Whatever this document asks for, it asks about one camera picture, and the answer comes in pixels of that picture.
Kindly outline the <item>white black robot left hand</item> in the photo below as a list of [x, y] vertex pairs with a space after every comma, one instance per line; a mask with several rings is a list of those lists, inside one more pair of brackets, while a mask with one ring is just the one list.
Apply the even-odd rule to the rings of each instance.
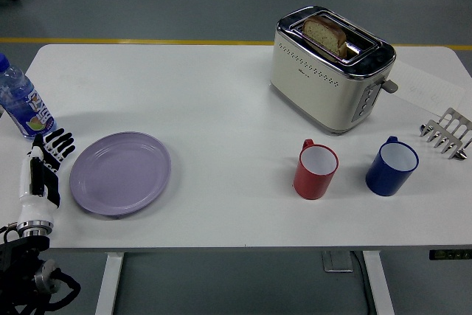
[[62, 128], [35, 136], [21, 166], [20, 227], [52, 227], [53, 213], [60, 206], [58, 171], [63, 160], [74, 150], [72, 133]]

